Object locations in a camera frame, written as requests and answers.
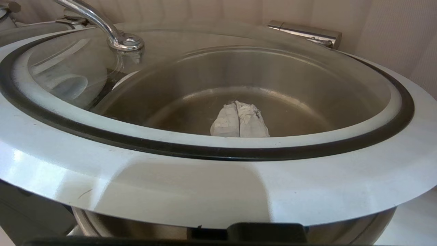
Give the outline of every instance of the metal bracket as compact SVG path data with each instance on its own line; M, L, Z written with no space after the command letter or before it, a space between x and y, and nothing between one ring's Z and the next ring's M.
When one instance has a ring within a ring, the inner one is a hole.
M108 36L108 45L111 48L132 51L144 46L144 41L139 36L118 30L106 16L82 0L55 0L55 2L100 27Z
M342 36L341 32L295 25L281 21L270 21L267 27L293 34L332 49L338 49Z
M75 25L86 25L88 20L83 17L64 16L62 18L56 19L55 22L65 23L75 26Z

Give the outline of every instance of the folded cloth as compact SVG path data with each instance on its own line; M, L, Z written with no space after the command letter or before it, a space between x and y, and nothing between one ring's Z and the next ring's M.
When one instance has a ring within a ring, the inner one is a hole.
M237 105L231 103L224 105L220 110L217 119L211 126L211 136L239 137L240 126L238 120Z
M253 104L234 101L224 105L211 126L211 136L269 137L261 111Z

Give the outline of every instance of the stainless steel basin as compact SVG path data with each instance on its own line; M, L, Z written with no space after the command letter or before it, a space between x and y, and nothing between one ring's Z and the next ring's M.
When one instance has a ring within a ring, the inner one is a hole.
M335 223L309 226L307 240L313 244L372 245L390 222L396 208ZM135 239L191 239L187 227L159 225L121 219L73 208L74 217L86 236Z
M238 100L261 110L271 137L314 134L381 112L390 91L378 75L353 59L345 67L335 59L322 63L276 49L213 48L139 71L94 112L141 126L209 135L223 105Z

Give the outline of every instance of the lid rim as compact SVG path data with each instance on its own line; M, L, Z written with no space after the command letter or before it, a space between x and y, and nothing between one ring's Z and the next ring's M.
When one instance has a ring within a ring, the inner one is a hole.
M2 83L0 84L0 92L16 108L20 109L27 115L37 119L38 121L41 121L54 128L79 137L120 148L142 151L157 155L222 161L281 161L316 158L355 151L384 141L396 135L398 132L402 131L409 124L414 115L414 101L403 85L401 85L391 75L380 70L379 68L376 68L375 66L354 57L351 57L387 78L388 81L392 83L394 87L398 90L402 100L400 111L392 120L387 122L385 125L362 135L328 143L280 148L208 147L168 143L127 136L88 126L57 115L28 99L15 86L12 80L11 72L12 66L16 58L23 54L25 51L27 51L29 48L45 42L49 39L59 37L61 35L64 34L58 34L36 40L14 50L9 55L7 55L0 63L0 79L2 81Z

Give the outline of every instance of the glass lid handle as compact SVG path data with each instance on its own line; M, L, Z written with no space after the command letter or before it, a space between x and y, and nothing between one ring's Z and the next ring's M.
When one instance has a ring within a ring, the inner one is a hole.
M54 0L56 3L66 7L67 9L81 15L87 20L93 22L100 27L108 36L108 44L110 47L122 50L131 51L139 50L144 46L144 41L135 34L124 33L118 30L111 21L102 13L97 11L91 5L82 0Z

